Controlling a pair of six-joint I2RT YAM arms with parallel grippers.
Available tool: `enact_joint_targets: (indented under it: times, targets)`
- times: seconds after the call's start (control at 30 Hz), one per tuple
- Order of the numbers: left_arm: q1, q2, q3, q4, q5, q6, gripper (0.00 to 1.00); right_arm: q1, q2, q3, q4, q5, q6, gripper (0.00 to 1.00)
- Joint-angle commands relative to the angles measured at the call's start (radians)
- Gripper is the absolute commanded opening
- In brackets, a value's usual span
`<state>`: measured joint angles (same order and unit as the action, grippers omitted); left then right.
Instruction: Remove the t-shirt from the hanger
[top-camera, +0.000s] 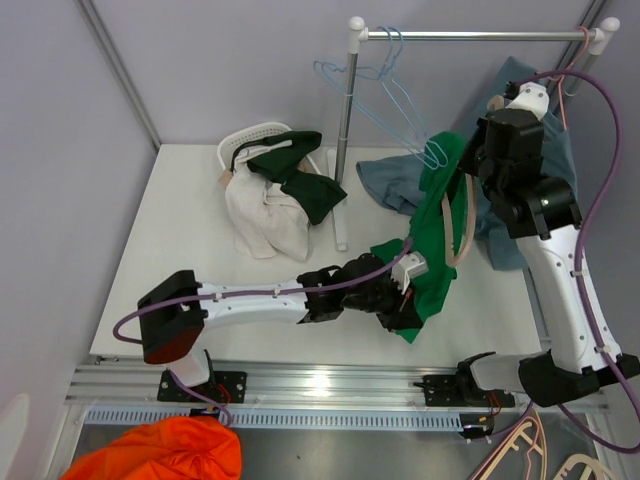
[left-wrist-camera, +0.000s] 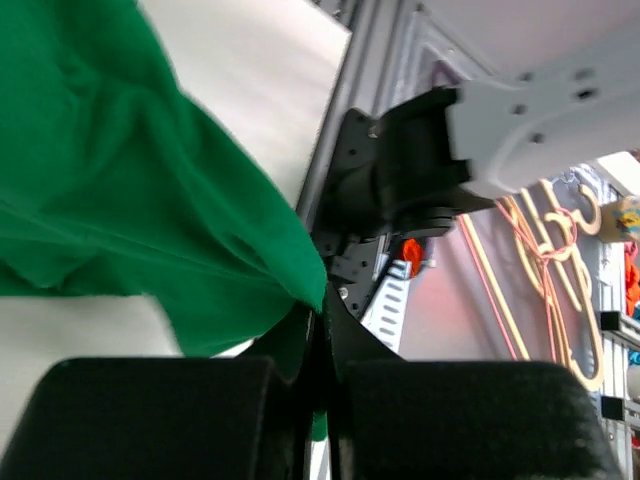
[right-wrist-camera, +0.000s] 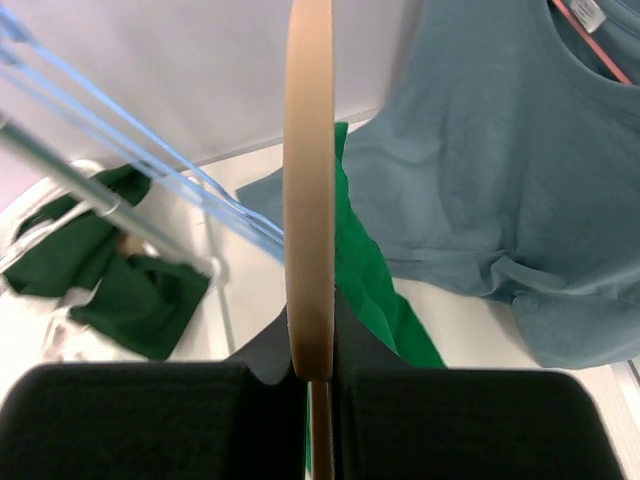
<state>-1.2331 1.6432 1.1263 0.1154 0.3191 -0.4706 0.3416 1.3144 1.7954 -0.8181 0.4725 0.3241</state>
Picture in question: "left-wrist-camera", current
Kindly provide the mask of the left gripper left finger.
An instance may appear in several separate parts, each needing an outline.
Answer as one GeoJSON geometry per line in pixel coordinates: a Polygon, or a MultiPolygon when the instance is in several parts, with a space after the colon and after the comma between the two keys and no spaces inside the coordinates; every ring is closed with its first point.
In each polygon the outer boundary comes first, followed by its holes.
{"type": "Polygon", "coordinates": [[[308,419],[267,358],[77,358],[38,382],[5,479],[305,479],[308,419]]]}

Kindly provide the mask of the bright green t shirt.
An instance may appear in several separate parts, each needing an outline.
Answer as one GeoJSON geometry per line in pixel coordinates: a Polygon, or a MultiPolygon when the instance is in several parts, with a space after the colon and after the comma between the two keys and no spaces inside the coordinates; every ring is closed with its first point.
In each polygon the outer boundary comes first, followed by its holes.
{"type": "Polygon", "coordinates": [[[1,5],[1,438],[77,357],[212,357],[326,273],[139,1],[1,5]]]}

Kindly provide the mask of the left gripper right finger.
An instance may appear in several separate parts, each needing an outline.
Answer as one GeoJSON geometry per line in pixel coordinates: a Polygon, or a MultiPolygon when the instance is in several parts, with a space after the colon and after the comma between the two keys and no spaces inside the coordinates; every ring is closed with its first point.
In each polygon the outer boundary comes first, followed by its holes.
{"type": "Polygon", "coordinates": [[[544,362],[407,361],[326,294],[336,479],[618,479],[590,398],[544,362]]]}

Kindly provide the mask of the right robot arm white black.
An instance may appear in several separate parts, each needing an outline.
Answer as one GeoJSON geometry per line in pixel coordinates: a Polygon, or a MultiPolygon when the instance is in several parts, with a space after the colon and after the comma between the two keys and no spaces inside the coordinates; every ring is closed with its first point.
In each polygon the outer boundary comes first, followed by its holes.
{"type": "Polygon", "coordinates": [[[299,213],[315,241],[438,236],[541,177],[639,143],[639,23],[517,75],[435,87],[372,118],[348,103],[375,21],[356,24],[299,213]]]}

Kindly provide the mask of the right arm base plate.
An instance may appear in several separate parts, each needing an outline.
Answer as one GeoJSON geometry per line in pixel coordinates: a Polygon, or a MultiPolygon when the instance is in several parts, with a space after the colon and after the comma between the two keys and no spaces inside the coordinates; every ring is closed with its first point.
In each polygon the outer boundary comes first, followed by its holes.
{"type": "Polygon", "coordinates": [[[329,282],[343,291],[346,308],[355,317],[363,314],[373,284],[377,239],[384,230],[373,126],[373,119],[358,109],[345,114],[312,227],[329,282]]]}

